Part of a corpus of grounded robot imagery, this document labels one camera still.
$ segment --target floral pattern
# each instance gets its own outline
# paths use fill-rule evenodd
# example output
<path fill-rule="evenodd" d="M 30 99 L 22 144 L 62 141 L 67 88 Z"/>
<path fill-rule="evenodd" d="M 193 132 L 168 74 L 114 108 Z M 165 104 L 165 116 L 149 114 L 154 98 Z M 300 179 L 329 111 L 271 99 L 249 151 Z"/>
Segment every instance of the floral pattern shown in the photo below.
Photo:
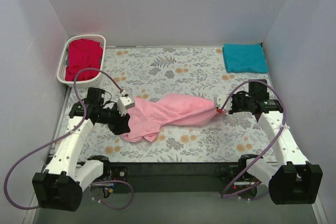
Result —
<path fill-rule="evenodd" d="M 195 95 L 212 100 L 228 94 L 249 79 L 266 74 L 227 73 L 220 48 L 107 49 L 104 71 L 132 96 L 156 102 L 169 93 Z M 108 78 L 100 88 L 119 96 Z M 87 90 L 79 89 L 81 97 Z M 71 90 L 60 133 L 64 133 L 71 106 L 77 101 Z M 216 116 L 202 127 L 167 125 L 153 143 L 130 143 L 114 136 L 106 125 L 96 124 L 84 143 L 80 160 L 105 155 L 111 162 L 236 162 L 242 154 L 259 154 L 268 144 L 265 133 L 250 113 Z M 265 155 L 274 162 L 273 152 Z"/>

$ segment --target teal towel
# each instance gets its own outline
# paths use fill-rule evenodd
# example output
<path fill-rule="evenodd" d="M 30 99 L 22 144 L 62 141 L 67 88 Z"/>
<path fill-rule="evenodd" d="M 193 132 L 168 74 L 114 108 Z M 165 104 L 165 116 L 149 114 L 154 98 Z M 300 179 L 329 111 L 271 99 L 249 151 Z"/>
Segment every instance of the teal towel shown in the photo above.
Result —
<path fill-rule="evenodd" d="M 264 52 L 260 44 L 225 44 L 223 57 L 229 73 L 268 73 Z"/>

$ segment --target white laundry basket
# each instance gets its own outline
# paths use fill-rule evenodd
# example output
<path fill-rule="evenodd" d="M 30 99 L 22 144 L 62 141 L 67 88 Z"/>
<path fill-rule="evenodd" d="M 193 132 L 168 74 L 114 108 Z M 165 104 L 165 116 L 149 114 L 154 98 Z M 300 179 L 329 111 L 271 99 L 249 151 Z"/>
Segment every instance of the white laundry basket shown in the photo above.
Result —
<path fill-rule="evenodd" d="M 103 36 L 98 35 L 98 34 L 85 34 L 85 35 L 74 36 L 71 39 L 69 39 L 64 46 L 62 57 L 61 57 L 61 60 L 59 62 L 59 65 L 58 65 L 57 79 L 60 82 L 65 83 L 66 85 L 68 85 L 72 88 L 74 87 L 73 81 L 66 81 L 65 80 L 65 67 L 66 67 L 66 59 L 68 57 L 68 50 L 67 49 L 68 49 L 70 43 L 74 40 L 77 40 L 77 39 L 91 39 L 93 41 L 97 41 L 97 42 L 100 43 L 100 46 L 103 49 L 103 55 L 101 57 L 101 64 L 100 64 L 100 70 L 103 69 L 104 58 L 105 58 L 106 40 Z M 97 86 L 100 83 L 102 77 L 103 77 L 103 74 L 100 72 L 100 73 L 97 74 L 96 77 L 94 77 L 91 80 L 77 81 L 76 82 L 76 87 L 77 88 L 89 88 L 89 87 Z"/>

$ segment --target red cloth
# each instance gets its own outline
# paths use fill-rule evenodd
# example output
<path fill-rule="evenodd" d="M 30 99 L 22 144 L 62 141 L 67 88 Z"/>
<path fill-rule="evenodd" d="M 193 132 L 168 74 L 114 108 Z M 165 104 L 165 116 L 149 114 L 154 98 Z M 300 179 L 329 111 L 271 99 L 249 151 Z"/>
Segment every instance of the red cloth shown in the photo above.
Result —
<path fill-rule="evenodd" d="M 65 80 L 73 81 L 76 74 L 84 68 L 100 69 L 100 59 L 103 49 L 99 42 L 90 39 L 78 39 L 70 43 L 68 48 L 69 65 L 65 68 Z M 78 81 L 91 80 L 97 76 L 98 71 L 85 71 L 78 77 Z"/>

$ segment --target white wall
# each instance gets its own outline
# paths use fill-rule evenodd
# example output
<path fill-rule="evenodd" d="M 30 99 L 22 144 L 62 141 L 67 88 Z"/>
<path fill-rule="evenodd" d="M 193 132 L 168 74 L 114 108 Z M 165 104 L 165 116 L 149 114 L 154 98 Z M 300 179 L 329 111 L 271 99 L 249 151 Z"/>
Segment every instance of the white wall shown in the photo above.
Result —
<path fill-rule="evenodd" d="M 262 42 L 285 0 L 50 0 L 69 35 L 109 46 Z"/>
<path fill-rule="evenodd" d="M 264 45 L 294 137 L 322 167 L 319 193 L 335 223 L 336 0 L 286 0 Z"/>
<path fill-rule="evenodd" d="M 56 79 L 68 37 L 49 0 L 0 0 L 0 181 L 13 163 L 54 137 L 65 88 Z M 46 152 L 24 161 L 9 180 L 13 199 L 29 206 L 32 177 Z M 0 223 L 22 223 L 23 210 L 0 192 Z"/>

